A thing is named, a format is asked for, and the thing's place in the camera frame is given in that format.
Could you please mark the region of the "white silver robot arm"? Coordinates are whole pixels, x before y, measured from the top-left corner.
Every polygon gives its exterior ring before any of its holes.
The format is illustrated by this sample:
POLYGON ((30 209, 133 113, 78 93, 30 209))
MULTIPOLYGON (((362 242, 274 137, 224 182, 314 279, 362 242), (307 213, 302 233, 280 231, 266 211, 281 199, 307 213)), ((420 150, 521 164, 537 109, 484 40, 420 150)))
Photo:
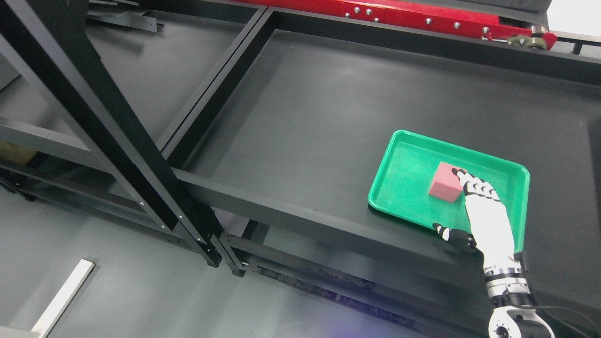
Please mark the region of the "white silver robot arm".
POLYGON ((485 284, 493 312, 490 338, 554 338, 550 325, 539 316, 521 268, 489 268, 485 284))

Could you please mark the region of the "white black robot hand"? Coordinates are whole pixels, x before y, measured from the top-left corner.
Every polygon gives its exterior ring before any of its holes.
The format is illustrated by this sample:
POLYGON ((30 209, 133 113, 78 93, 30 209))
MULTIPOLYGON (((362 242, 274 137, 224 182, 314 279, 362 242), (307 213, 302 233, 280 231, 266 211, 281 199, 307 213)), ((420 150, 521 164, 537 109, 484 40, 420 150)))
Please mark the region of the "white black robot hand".
POLYGON ((514 257, 515 241, 507 208, 496 189, 463 169, 452 169, 451 172, 463 189, 470 231, 451 229, 439 223, 433 223, 433 229, 443 240, 465 252, 479 250, 483 254, 486 275, 520 272, 522 267, 514 257))

